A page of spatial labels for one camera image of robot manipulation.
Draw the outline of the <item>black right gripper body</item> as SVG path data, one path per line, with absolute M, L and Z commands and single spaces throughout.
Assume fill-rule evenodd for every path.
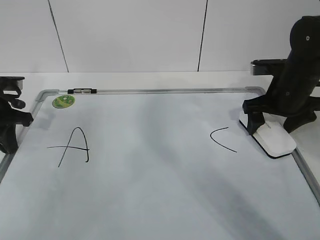
M 320 81 L 320 57 L 298 55 L 291 51 L 283 71 L 273 79 L 267 92 L 245 100 L 242 109 L 248 113 L 269 113 L 293 117 L 320 110 L 320 98 L 311 94 Z

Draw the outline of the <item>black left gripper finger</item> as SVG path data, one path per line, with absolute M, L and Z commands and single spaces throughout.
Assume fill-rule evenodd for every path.
M 18 149 L 16 125 L 3 125 L 0 127 L 0 150 L 3 153 L 15 153 Z
M 16 125 L 22 125 L 29 127 L 34 121 L 34 118 L 30 112 L 23 112 L 16 109 L 11 109 L 12 122 Z

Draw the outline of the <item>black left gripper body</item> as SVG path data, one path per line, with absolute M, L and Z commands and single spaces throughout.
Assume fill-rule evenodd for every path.
M 21 94 L 19 89 L 0 89 L 0 126 L 16 125 L 12 122 L 12 109 L 23 109 L 26 106 L 26 103 L 19 99 Z

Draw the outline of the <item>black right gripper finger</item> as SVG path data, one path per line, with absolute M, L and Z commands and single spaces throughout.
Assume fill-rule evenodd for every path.
M 291 133 L 305 124 L 314 122 L 316 119 L 317 116 L 314 111 L 307 111 L 295 116 L 287 117 L 283 127 L 288 133 Z
M 247 131 L 253 135 L 259 127 L 265 124 L 265 118 L 262 112 L 249 112 L 247 114 Z

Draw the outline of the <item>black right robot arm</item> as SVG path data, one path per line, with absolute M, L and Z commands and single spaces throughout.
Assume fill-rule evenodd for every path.
M 245 100 L 242 105 L 250 135 L 265 123 L 264 113 L 285 117 L 283 127 L 288 133 L 317 118 L 320 99 L 311 94 L 320 85 L 319 16 L 299 19 L 290 31 L 289 43 L 291 50 L 286 59 L 251 62 L 253 76 L 273 78 L 264 95 Z

